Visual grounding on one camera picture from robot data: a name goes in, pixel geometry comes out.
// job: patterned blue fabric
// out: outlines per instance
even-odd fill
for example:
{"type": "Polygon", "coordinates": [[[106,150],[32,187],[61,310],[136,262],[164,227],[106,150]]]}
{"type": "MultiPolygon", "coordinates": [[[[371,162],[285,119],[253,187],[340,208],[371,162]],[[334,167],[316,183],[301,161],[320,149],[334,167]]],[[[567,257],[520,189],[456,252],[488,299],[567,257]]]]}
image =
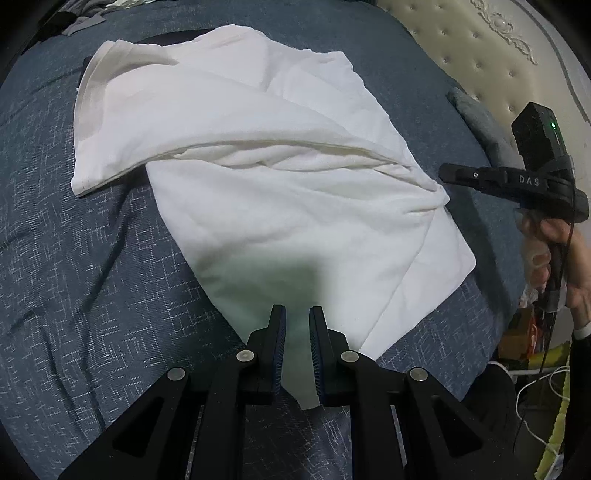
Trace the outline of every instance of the patterned blue fabric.
{"type": "MultiPolygon", "coordinates": [[[[429,175],[445,161],[487,164],[446,99],[456,83],[378,8],[180,0],[105,18],[34,46],[0,89],[0,420],[41,480],[55,479],[169,367],[241,347],[171,239],[144,171],[83,199],[70,190],[76,84],[105,40],[236,23],[293,47],[342,50],[429,175]]],[[[478,266],[381,362],[426,367],[462,397],[510,318],[522,272],[512,205],[449,193],[478,266]]],[[[302,412],[286,394],[277,408],[249,408],[245,478],[350,478],[347,422],[346,409],[302,412]]]]}

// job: gray pillow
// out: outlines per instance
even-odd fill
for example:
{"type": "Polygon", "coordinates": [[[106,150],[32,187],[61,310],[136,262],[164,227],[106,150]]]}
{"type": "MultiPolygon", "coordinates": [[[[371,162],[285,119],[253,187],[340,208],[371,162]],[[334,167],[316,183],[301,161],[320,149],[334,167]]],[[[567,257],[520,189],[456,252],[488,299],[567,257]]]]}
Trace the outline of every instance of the gray pillow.
{"type": "Polygon", "coordinates": [[[503,129],[482,103],[457,87],[446,96],[486,152],[492,167],[524,168],[523,159],[511,147],[503,129]]]}

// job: human hand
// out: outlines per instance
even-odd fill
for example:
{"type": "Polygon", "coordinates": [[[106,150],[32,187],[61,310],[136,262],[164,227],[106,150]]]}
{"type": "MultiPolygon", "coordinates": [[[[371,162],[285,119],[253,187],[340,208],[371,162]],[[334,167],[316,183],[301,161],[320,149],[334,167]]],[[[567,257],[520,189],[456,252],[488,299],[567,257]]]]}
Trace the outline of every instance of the human hand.
{"type": "MultiPolygon", "coordinates": [[[[543,219],[537,222],[532,215],[524,215],[518,222],[524,234],[521,256],[525,279],[534,288],[542,288],[550,277],[550,250],[548,243],[566,244],[570,225],[561,219],[543,219]]],[[[581,329],[591,320],[591,250],[583,235],[573,231],[566,259],[566,306],[573,314],[574,328],[581,329]]]]}

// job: folded white garment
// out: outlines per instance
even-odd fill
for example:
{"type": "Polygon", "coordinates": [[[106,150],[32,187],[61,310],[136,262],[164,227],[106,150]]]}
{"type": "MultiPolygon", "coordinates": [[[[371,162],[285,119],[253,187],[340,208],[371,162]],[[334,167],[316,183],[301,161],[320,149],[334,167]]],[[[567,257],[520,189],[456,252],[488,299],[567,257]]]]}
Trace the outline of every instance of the folded white garment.
{"type": "Polygon", "coordinates": [[[282,384],[318,405],[308,309],[379,357],[475,259],[443,188],[342,52],[228,25],[177,45],[105,42],[74,112],[72,190],[146,164],[158,210],[246,341],[287,308],[282,384]]]}

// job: bed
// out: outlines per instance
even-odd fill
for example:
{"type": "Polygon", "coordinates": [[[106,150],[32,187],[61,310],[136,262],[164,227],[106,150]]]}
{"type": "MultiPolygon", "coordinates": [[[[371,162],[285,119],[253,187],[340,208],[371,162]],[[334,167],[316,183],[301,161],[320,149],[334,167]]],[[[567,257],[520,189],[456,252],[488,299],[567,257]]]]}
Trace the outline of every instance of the bed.
{"type": "MultiPolygon", "coordinates": [[[[542,32],[527,6],[381,0],[378,7],[162,1],[50,38],[15,63],[0,89],[0,421],[38,478],[57,478],[171,366],[191,369],[241,347],[164,226],[145,171],[83,199],[72,194],[76,85],[84,58],[105,40],[236,23],[297,48],[342,50],[434,178],[443,162],[488,165],[446,99],[452,87],[485,103],[508,134],[528,101],[544,103],[569,126],[564,139],[579,188],[589,193],[588,79],[575,76],[570,49],[556,32],[542,32]],[[505,23],[495,8],[506,9],[505,23]],[[499,32],[509,21],[511,32],[499,32]],[[516,30],[530,50],[512,40],[516,30]]],[[[448,193],[478,265],[379,361],[399,371],[425,367],[462,398],[524,282],[514,205],[466,189],[448,193]]],[[[345,409],[301,411],[283,393],[276,408],[247,412],[244,477],[350,478],[348,438],[345,409]]]]}

